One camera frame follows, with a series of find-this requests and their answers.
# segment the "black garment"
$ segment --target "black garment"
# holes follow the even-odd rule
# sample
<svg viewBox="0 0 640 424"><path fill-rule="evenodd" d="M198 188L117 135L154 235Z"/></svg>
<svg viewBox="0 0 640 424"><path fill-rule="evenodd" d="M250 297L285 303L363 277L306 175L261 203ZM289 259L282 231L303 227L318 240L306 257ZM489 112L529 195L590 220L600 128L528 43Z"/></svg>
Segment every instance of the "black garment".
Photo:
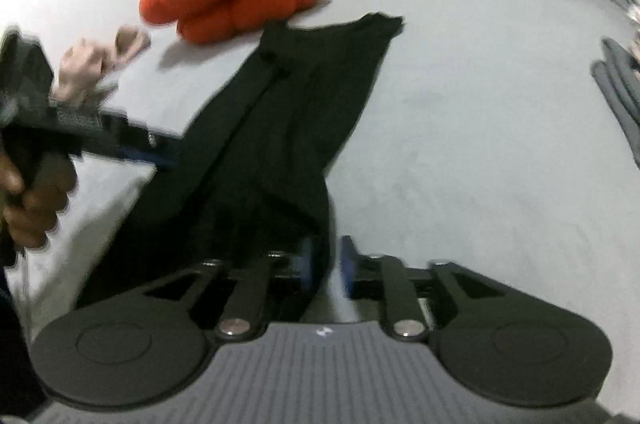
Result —
<svg viewBox="0 0 640 424"><path fill-rule="evenodd" d="M613 39L602 40L604 61L591 65L591 75L618 119L640 167L640 82L638 62Z"/></svg>
<svg viewBox="0 0 640 424"><path fill-rule="evenodd" d="M45 400L31 365L4 270L0 270L0 415L25 418Z"/></svg>
<svg viewBox="0 0 640 424"><path fill-rule="evenodd" d="M188 129L178 169L158 172L77 306L207 258L242 266L312 236L329 261L324 171L348 139L402 18L316 29L270 23Z"/></svg>

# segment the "bed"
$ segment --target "bed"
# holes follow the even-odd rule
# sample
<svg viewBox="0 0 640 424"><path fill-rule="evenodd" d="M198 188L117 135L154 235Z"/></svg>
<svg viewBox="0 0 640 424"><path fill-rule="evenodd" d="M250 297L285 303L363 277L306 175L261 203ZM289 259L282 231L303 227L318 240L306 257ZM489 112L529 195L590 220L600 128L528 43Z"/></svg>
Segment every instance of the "bed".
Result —
<svg viewBox="0 0 640 424"><path fill-rule="evenodd" d="M45 1L11 18L43 38L53 61L76 37L109 39L135 20L137 0L82 0L75 25L67 1L55 15ZM589 73L600 38L626 45L632 24L609 0L323 0L292 22L372 11L404 16L405 26L328 174L335 234L410 266L454 260L592 319L614 349L600 401L640 416L640 171ZM114 76L107 105L181 132L258 39L197 48L172 28L153 30L151 48ZM34 334L70 310L153 174L95 157L77 169L49 248L28 262ZM24 308L21 271L8 275ZM346 299L334 271L306 318L373 316Z"/></svg>

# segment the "folded gray clothing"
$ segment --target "folded gray clothing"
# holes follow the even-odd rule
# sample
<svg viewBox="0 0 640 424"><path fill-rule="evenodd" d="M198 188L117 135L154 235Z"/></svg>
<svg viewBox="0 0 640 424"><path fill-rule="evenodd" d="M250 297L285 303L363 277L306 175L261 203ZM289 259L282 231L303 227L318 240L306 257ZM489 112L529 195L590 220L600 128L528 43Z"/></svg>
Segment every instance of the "folded gray clothing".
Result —
<svg viewBox="0 0 640 424"><path fill-rule="evenodd" d="M629 142L640 168L640 82L638 62L613 39L602 40L604 60L591 65L595 79Z"/></svg>

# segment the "white logo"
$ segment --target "white logo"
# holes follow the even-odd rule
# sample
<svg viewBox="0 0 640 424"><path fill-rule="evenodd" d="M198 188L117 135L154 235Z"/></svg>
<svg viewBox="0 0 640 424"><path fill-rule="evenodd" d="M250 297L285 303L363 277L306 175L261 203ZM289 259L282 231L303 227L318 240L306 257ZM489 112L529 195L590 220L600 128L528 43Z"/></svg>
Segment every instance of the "white logo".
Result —
<svg viewBox="0 0 640 424"><path fill-rule="evenodd" d="M316 334L318 334L321 338L330 336L332 333L334 333L334 331L329 327L322 327L316 330Z"/></svg>

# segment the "beige fabric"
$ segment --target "beige fabric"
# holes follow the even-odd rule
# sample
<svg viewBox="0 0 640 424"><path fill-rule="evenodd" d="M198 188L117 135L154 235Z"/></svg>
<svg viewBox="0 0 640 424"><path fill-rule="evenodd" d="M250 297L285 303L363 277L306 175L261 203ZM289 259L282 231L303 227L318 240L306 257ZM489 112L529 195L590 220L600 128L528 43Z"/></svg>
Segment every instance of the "beige fabric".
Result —
<svg viewBox="0 0 640 424"><path fill-rule="evenodd" d="M112 45L93 39L80 39L60 61L58 83L51 91L57 102L80 105L100 94L95 87L110 71L128 64L151 44L147 32L135 26L118 29Z"/></svg>

